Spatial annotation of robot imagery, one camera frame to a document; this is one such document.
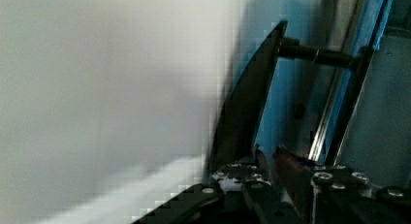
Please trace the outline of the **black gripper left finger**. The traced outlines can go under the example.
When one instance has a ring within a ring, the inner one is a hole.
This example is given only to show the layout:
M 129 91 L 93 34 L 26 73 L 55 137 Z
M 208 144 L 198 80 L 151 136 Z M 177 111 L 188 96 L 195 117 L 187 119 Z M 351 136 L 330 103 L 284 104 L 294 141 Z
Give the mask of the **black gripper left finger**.
M 225 164 L 211 174 L 213 191 L 239 192 L 247 182 L 272 185 L 269 162 L 258 144 L 245 157 Z

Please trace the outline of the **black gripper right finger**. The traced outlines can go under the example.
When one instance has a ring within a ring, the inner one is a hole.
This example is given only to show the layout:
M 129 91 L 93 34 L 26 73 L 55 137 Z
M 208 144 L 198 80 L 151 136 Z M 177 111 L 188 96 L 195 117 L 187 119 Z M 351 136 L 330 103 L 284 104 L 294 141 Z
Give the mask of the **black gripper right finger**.
M 317 165 L 280 146 L 274 170 L 306 224 L 372 224 L 365 176 L 347 166 Z

